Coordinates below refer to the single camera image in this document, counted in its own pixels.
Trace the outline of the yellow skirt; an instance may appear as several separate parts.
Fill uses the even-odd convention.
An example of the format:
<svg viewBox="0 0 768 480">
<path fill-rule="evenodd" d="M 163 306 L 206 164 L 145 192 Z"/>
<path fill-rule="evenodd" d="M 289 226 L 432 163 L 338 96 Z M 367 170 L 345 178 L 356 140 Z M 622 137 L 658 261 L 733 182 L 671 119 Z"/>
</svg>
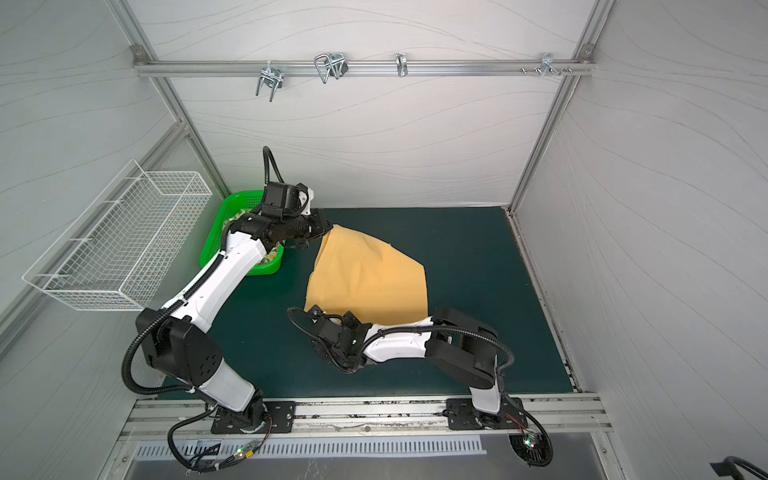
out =
<svg viewBox="0 0 768 480">
<path fill-rule="evenodd" d="M 335 225 L 309 277 L 305 308 L 314 306 L 384 326 L 421 321 L 428 316 L 425 269 L 386 242 Z"/>
</svg>

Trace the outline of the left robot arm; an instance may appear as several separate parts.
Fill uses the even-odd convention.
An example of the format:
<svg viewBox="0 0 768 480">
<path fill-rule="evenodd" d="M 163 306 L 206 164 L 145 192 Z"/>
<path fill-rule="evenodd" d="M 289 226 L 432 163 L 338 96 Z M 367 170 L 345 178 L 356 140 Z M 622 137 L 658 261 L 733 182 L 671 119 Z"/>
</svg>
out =
<svg viewBox="0 0 768 480">
<path fill-rule="evenodd" d="M 331 229 L 322 209 L 265 216 L 256 208 L 229 222 L 219 251 L 203 270 L 162 308 L 146 308 L 137 317 L 137 336 L 121 365 L 124 385 L 139 395 L 186 391 L 214 406 L 219 418 L 234 429 L 255 432 L 261 428 L 266 421 L 263 394 L 227 364 L 208 331 L 237 286 L 272 248 L 286 241 L 308 243 Z M 180 383 L 140 385 L 132 375 L 138 351 L 148 366 Z"/>
</svg>

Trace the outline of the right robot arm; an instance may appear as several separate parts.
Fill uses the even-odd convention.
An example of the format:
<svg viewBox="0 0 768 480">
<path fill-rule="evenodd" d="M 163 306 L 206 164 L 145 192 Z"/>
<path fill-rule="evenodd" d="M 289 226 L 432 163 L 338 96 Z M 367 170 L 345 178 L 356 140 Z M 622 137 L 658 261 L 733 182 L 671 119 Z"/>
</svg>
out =
<svg viewBox="0 0 768 480">
<path fill-rule="evenodd" d="M 482 414 L 502 411 L 504 372 L 515 360 L 495 329 L 456 309 L 441 308 L 409 324 L 364 323 L 353 313 L 332 314 L 315 305 L 288 311 L 292 325 L 344 374 L 393 360 L 427 360 L 469 389 Z"/>
</svg>

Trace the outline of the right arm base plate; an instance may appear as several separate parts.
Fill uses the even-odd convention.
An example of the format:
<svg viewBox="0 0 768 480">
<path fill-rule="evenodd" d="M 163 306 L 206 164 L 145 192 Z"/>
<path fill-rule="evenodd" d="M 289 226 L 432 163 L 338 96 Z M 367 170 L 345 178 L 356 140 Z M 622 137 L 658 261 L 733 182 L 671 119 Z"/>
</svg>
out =
<svg viewBox="0 0 768 480">
<path fill-rule="evenodd" d="M 475 409 L 469 398 L 449 398 L 442 415 L 447 419 L 448 428 L 452 431 L 465 430 L 517 430 L 528 428 L 528 420 L 523 414 L 518 398 L 510 402 L 501 399 L 498 413 L 490 414 Z"/>
</svg>

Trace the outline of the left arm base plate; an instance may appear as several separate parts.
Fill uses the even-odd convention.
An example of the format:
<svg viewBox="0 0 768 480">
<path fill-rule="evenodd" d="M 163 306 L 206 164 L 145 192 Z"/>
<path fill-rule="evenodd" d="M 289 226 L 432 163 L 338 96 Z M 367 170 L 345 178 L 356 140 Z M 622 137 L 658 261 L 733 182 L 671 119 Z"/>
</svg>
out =
<svg viewBox="0 0 768 480">
<path fill-rule="evenodd" d="M 212 434 L 290 433 L 297 403 L 256 399 L 244 411 L 218 407 L 211 426 Z"/>
</svg>

